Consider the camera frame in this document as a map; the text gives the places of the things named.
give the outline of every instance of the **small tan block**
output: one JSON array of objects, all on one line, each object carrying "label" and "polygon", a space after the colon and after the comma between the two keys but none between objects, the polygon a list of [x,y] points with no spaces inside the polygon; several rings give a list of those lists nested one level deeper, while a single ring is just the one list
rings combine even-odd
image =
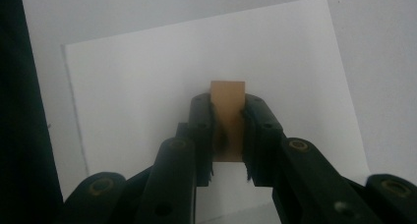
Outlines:
[{"label": "small tan block", "polygon": [[245,82],[211,82],[216,129],[213,138],[214,161],[241,162],[245,108]]}]

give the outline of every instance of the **screw hole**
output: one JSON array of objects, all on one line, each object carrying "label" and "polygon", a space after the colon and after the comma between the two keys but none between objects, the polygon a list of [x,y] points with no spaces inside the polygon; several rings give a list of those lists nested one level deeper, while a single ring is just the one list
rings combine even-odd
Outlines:
[{"label": "screw hole", "polygon": [[397,196],[400,197],[407,197],[411,194],[410,189],[408,189],[406,186],[395,182],[393,180],[384,180],[382,181],[382,186],[383,188],[385,188],[386,190],[394,193]]},{"label": "screw hole", "polygon": [[155,208],[155,214],[159,217],[168,216],[172,212],[171,204],[167,202],[160,203]]},{"label": "screw hole", "polygon": [[300,152],[306,152],[310,148],[306,143],[304,143],[304,142],[302,142],[300,140],[292,140],[292,141],[290,141],[289,142],[289,146],[291,146],[294,149],[297,149]]},{"label": "screw hole", "polygon": [[93,196],[100,196],[101,194],[107,193],[114,186],[113,180],[107,177],[95,180],[89,185],[89,193]]}]

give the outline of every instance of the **white backdrop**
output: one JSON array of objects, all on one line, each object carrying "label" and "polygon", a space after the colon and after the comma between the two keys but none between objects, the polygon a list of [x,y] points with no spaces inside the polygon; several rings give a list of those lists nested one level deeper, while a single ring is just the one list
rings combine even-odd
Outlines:
[{"label": "white backdrop", "polygon": [[[316,144],[364,183],[365,152],[327,0],[303,0],[64,47],[90,174],[132,177],[188,119],[212,80],[245,81],[289,137]],[[271,202],[243,164],[216,164],[198,189],[197,221]]]},{"label": "white backdrop", "polygon": [[[62,44],[294,0],[24,0],[64,196],[87,175]],[[417,183],[417,4],[328,0],[370,169]]]}]

